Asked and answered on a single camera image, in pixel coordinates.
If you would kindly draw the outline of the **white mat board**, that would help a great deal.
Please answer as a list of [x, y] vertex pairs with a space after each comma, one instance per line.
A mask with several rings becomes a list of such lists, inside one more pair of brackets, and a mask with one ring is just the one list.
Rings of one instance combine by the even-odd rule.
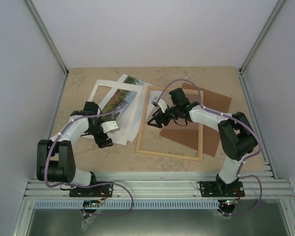
[[101, 118], [103, 121], [115, 120], [117, 122], [120, 130], [116, 132], [109, 132], [108, 137], [111, 138], [113, 143], [115, 144], [125, 145], [129, 141], [130, 133], [134, 129], [135, 121], [140, 117], [139, 115], [137, 115], [137, 108], [139, 106], [143, 86], [124, 84], [111, 80], [97, 80], [88, 101], [98, 101], [100, 97], [103, 100], [106, 94], [111, 90], [111, 88], [126, 89], [130, 91], [135, 91], [137, 93], [133, 104], [130, 106], [131, 113], [129, 116], [127, 116], [127, 119], [122, 118], [121, 120], [107, 120], [105, 118], [103, 119], [103, 117]]

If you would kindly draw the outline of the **clear glass sheet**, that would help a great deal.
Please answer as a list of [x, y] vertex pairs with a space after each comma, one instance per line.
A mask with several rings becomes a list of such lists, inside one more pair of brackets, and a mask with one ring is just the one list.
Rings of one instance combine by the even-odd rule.
[[202, 94], [192, 94], [176, 88], [169, 92], [171, 105], [160, 97], [151, 102], [157, 110], [152, 114], [147, 125], [160, 128], [160, 136], [178, 144], [202, 152], [202, 125], [191, 120], [191, 109], [199, 105]]

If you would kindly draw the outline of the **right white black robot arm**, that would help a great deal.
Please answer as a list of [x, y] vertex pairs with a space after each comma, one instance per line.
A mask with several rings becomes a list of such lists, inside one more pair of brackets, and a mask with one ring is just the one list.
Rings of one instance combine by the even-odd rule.
[[169, 92], [173, 105], [169, 107], [161, 97], [151, 102], [158, 110], [147, 122], [149, 126], [162, 128], [170, 121], [183, 119], [187, 123], [200, 123], [219, 133], [226, 155], [222, 169], [216, 176], [216, 192], [228, 196], [239, 180], [240, 170], [258, 145], [258, 137], [242, 112], [223, 113], [205, 107], [200, 102], [190, 102], [181, 88]]

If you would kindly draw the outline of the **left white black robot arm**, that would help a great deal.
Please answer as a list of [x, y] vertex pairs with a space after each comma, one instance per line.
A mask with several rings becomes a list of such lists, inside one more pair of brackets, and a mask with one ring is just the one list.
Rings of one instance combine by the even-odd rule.
[[69, 122], [55, 136], [37, 144], [36, 176], [39, 181], [55, 185], [81, 186], [86, 196], [93, 196], [98, 182], [93, 172], [76, 167], [73, 146], [81, 136], [90, 135], [99, 148], [111, 147], [113, 141], [104, 132], [101, 109], [94, 102], [86, 102], [82, 110], [74, 111]]

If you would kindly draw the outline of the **light wooden picture frame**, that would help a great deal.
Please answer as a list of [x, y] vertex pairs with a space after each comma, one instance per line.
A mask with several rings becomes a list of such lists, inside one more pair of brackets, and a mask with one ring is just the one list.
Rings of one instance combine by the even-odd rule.
[[160, 95], [162, 90], [162, 87], [155, 86], [149, 86], [147, 88], [135, 152], [160, 157], [202, 161], [203, 151], [200, 153], [197, 150], [163, 138], [160, 136], [160, 128], [147, 125], [148, 120], [150, 120], [152, 114], [157, 110], [151, 102], [155, 97]]

